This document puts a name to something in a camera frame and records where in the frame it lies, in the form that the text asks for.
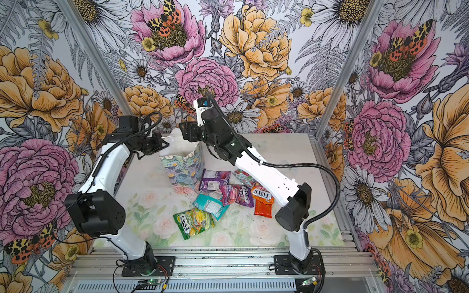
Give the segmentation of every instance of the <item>floral gift bag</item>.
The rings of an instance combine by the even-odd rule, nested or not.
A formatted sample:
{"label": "floral gift bag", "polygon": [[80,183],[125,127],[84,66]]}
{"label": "floral gift bag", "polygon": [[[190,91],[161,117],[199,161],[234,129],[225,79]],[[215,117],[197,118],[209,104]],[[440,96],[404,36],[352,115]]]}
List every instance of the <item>floral gift bag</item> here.
{"label": "floral gift bag", "polygon": [[179,128],[163,139],[169,147],[160,151],[159,156],[174,190],[188,195],[198,192],[204,170],[202,144],[184,140]]}

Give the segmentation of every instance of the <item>metal post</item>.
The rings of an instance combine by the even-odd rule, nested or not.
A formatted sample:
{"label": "metal post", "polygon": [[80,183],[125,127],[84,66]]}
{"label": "metal post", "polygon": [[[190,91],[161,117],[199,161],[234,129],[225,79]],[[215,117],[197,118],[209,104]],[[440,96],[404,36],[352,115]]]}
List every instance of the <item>metal post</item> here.
{"label": "metal post", "polygon": [[370,4],[368,5],[366,15],[363,18],[362,24],[360,25],[358,35],[350,46],[350,51],[348,52],[347,59],[345,60],[345,63],[342,66],[342,70],[339,73],[339,77],[337,78],[337,81],[334,85],[331,98],[329,99],[329,102],[324,109],[319,126],[316,128],[316,132],[314,133],[316,139],[321,137],[321,135],[324,133],[325,127],[329,123],[332,113],[334,112],[334,108],[339,102],[340,95],[342,94],[345,83],[352,73],[354,63],[363,49],[363,44],[373,30],[373,26],[378,19],[378,15],[384,5],[384,2],[384,0],[371,0]]}
{"label": "metal post", "polygon": [[119,105],[122,113],[124,115],[134,116],[134,113],[130,109],[129,104],[127,103],[127,100],[119,88],[116,79],[111,73],[111,69],[109,69],[109,66],[104,60],[103,55],[101,55],[101,51],[99,50],[98,45],[90,35],[90,32],[82,16],[80,15],[80,12],[78,12],[78,9],[76,9],[73,0],[59,0],[56,1],[56,3],[62,13],[65,15],[68,23],[72,26],[74,33],[81,42],[81,47],[86,51],[99,74],[101,74],[101,78],[106,83],[109,91],[111,92],[111,95],[116,100],[117,105]]}

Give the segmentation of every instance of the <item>candy bag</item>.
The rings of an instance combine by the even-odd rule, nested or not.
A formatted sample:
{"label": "candy bag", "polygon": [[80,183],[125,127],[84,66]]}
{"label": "candy bag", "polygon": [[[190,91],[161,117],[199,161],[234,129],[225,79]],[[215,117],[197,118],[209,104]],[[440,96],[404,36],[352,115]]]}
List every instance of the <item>candy bag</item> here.
{"label": "candy bag", "polygon": [[246,207],[254,207],[251,190],[244,185],[223,185],[220,186],[222,193],[221,202],[223,205],[238,203]]}
{"label": "candy bag", "polygon": [[272,218],[272,205],[266,204],[263,201],[256,199],[256,208],[254,209],[254,215]]}
{"label": "candy bag", "polygon": [[185,240],[202,233],[210,227],[215,227],[212,214],[198,208],[174,214],[173,218]]}
{"label": "candy bag", "polygon": [[229,171],[210,171],[204,169],[200,190],[220,190],[220,186],[227,185],[230,180]]}
{"label": "candy bag", "polygon": [[252,197],[255,198],[257,202],[261,201],[265,204],[273,204],[274,198],[271,193],[265,189],[259,182],[256,182],[251,188]]}
{"label": "candy bag", "polygon": [[252,188],[254,184],[257,182],[256,179],[252,178],[251,175],[247,174],[245,171],[241,169],[237,169],[234,172],[234,176],[239,179],[244,185],[249,188]]}
{"label": "candy bag", "polygon": [[203,190],[193,202],[193,205],[200,210],[211,213],[218,221],[228,209],[228,206],[223,206],[223,203],[217,199],[220,198],[220,195],[216,191]]}

